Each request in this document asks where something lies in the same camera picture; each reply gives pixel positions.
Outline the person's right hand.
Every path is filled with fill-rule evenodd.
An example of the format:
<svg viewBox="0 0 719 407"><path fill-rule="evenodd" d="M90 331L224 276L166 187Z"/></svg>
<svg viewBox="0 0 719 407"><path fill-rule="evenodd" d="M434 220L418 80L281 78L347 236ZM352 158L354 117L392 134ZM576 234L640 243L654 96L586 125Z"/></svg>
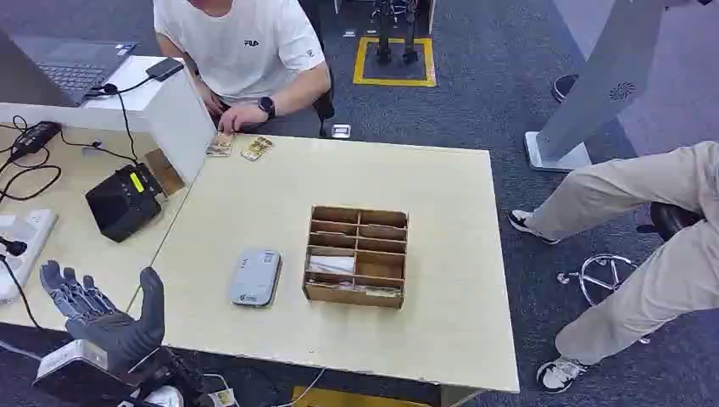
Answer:
<svg viewBox="0 0 719 407"><path fill-rule="evenodd" d="M211 116L221 116L225 109L220 98L203 81L195 80L195 86Z"/></svg>

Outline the person's left hand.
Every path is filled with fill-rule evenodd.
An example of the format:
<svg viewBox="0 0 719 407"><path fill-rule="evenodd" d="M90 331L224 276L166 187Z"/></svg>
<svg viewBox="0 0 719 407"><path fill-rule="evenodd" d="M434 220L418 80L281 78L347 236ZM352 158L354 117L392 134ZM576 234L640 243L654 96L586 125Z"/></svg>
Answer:
<svg viewBox="0 0 719 407"><path fill-rule="evenodd" d="M217 128L223 133L247 132L268 119L269 115L257 103L240 103L221 115Z"/></svg>

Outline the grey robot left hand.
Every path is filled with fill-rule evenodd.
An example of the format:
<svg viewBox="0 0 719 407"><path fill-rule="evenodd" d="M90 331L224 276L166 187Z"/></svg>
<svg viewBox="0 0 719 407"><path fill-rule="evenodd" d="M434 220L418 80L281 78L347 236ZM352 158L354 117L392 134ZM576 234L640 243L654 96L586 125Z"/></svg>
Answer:
<svg viewBox="0 0 719 407"><path fill-rule="evenodd" d="M108 370L126 372L161 346L164 339L164 284L151 267L140 272L142 313L134 319L114 303L86 275L62 268L50 259L40 267L40 281L75 339L87 340L104 350Z"/></svg>

